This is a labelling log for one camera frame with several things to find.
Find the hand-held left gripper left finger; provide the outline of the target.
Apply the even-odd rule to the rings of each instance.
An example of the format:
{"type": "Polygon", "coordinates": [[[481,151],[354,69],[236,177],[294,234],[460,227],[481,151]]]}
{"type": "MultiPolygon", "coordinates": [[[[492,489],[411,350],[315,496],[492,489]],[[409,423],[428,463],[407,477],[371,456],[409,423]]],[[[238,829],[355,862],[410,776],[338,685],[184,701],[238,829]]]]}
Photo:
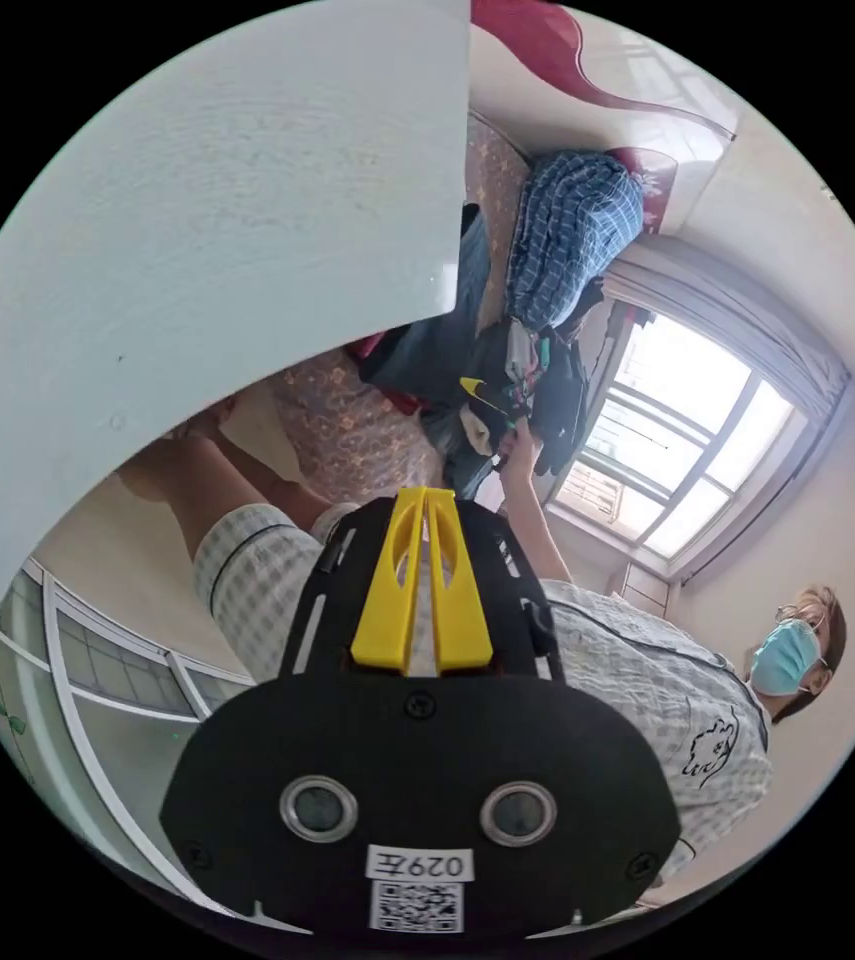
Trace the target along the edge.
{"type": "Polygon", "coordinates": [[[367,596],[350,646],[365,669],[407,669],[413,648],[426,500],[403,488],[390,507],[367,596]]]}

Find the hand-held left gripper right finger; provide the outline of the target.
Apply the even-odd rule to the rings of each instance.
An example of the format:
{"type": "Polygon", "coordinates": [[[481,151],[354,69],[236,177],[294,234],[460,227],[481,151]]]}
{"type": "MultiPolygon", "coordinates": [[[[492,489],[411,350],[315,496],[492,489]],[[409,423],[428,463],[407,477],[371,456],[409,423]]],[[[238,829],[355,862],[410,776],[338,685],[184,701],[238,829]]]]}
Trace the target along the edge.
{"type": "Polygon", "coordinates": [[[435,668],[483,670],[493,646],[454,494],[429,488],[425,507],[435,668]]]}

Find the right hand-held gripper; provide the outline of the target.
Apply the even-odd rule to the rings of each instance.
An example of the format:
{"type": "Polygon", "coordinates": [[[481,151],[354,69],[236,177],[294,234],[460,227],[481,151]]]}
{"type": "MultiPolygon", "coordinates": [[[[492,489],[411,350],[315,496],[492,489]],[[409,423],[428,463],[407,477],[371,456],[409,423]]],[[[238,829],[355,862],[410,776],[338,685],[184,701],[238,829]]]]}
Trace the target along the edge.
{"type": "Polygon", "coordinates": [[[477,378],[462,377],[460,385],[471,396],[471,411],[486,428],[491,443],[500,443],[515,429],[517,420],[530,415],[531,402],[527,398],[517,402],[500,390],[491,392],[488,384],[477,378]]]}

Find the person's right hand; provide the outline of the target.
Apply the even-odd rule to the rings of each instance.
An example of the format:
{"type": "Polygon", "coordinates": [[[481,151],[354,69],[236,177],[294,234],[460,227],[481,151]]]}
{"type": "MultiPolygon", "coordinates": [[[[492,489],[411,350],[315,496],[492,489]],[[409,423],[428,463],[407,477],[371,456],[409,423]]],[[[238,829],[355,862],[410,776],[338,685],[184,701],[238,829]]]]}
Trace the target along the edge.
{"type": "Polygon", "coordinates": [[[526,419],[518,420],[499,448],[499,472],[509,477],[529,480],[542,450],[542,441],[531,431],[526,419]]]}

